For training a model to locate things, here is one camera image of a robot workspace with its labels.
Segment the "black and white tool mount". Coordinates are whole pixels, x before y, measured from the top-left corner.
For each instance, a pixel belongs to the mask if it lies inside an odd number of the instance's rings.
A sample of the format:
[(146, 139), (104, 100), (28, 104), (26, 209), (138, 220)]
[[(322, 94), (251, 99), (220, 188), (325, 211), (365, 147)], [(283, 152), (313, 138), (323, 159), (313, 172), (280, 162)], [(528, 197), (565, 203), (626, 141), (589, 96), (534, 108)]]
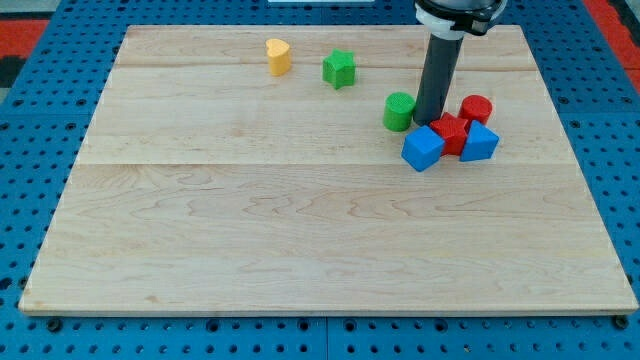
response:
[(507, 0), (415, 0), (416, 19), (443, 40), (484, 36), (499, 20)]

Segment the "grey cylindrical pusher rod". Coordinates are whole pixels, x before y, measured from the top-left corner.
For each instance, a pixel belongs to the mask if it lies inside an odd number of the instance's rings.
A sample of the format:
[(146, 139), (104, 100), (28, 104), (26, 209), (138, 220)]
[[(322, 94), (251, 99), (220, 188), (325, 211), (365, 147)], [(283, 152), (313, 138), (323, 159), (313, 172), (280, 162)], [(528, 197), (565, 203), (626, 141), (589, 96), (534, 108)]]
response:
[(462, 43), (430, 36), (413, 114), (417, 125), (441, 118)]

